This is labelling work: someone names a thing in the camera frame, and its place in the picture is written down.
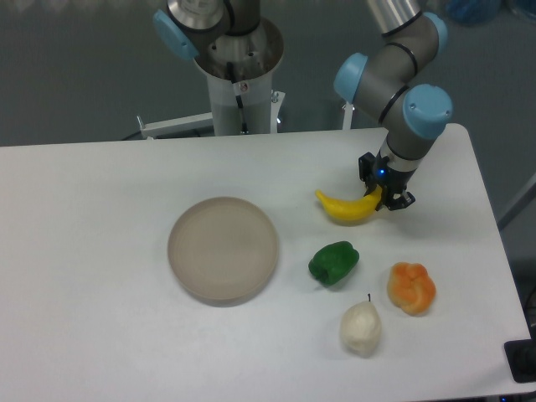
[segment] banana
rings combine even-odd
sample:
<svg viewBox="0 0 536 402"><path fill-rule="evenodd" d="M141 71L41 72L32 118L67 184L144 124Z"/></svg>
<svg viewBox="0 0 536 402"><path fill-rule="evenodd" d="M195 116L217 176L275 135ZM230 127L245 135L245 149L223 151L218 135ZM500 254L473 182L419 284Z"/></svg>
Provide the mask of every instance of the banana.
<svg viewBox="0 0 536 402"><path fill-rule="evenodd" d="M382 188L381 186L376 186L376 189L372 193L355 201L331 198L320 190L317 190L315 195L329 216L335 219L353 222L367 218L376 211L376 205L378 205L379 200L382 198Z"/></svg>

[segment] round plate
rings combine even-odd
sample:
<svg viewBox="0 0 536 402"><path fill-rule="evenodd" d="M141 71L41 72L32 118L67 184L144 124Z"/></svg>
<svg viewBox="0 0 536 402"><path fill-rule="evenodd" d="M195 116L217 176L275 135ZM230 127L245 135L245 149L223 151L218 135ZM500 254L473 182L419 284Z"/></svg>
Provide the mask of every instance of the round plate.
<svg viewBox="0 0 536 402"><path fill-rule="evenodd" d="M277 233L258 207L219 197L195 204L167 243L175 275L194 295L231 301L258 291L276 268Z"/></svg>

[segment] toy pepper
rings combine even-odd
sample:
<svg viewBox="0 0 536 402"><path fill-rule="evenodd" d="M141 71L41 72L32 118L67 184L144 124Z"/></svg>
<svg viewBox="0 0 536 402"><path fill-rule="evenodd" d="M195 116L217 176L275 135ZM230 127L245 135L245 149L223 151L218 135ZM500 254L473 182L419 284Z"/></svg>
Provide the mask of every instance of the toy pepper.
<svg viewBox="0 0 536 402"><path fill-rule="evenodd" d="M343 279L358 261L358 251L347 241L339 241L320 249L309 262L309 271L324 286L331 286Z"/></svg>

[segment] blue joint cap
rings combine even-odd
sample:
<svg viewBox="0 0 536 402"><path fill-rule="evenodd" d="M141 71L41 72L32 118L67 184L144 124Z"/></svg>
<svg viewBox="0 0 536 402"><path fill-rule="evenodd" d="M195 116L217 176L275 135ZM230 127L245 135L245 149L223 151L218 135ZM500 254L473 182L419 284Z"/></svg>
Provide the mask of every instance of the blue joint cap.
<svg viewBox="0 0 536 402"><path fill-rule="evenodd" d="M348 103L353 103L368 59L367 56L360 53L352 54L337 72L333 88Z"/></svg>
<svg viewBox="0 0 536 402"><path fill-rule="evenodd" d="M437 17L433 13L424 13L424 15L432 23L434 23L435 29L437 29L437 36L439 37L439 48L437 49L437 54L441 54L449 41L449 31L446 28L446 24L441 18Z"/></svg>
<svg viewBox="0 0 536 402"><path fill-rule="evenodd" d="M402 111L408 127L417 136L435 140L452 118L452 100L438 86L417 85L404 98Z"/></svg>
<svg viewBox="0 0 536 402"><path fill-rule="evenodd" d="M184 60L192 60L199 56L198 50L190 39L164 11L156 11L152 17L152 23L160 39L173 54Z"/></svg>

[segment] metal stand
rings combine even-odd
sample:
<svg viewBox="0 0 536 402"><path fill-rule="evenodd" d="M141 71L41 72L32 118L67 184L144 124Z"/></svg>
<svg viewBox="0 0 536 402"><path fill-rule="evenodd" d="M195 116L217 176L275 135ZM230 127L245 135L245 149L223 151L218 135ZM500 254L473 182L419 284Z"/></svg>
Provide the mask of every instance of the metal stand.
<svg viewBox="0 0 536 402"><path fill-rule="evenodd" d="M278 90L272 91L270 133L277 133L278 124L281 123L279 111L284 99L285 92L280 92ZM189 130L209 128L213 126L212 113L203 113L201 115L187 116L147 124L142 121L140 116L137 116L137 122L140 126L140 133L144 140L154 140L158 136L180 134L181 132Z"/></svg>
<svg viewBox="0 0 536 402"><path fill-rule="evenodd" d="M355 111L355 106L346 102L343 106L344 118L343 118L343 130L350 130L352 128L352 117Z"/></svg>
<svg viewBox="0 0 536 402"><path fill-rule="evenodd" d="M518 193L508 202L500 218L497 220L499 230L506 228L513 219L536 198L536 173L525 183Z"/></svg>

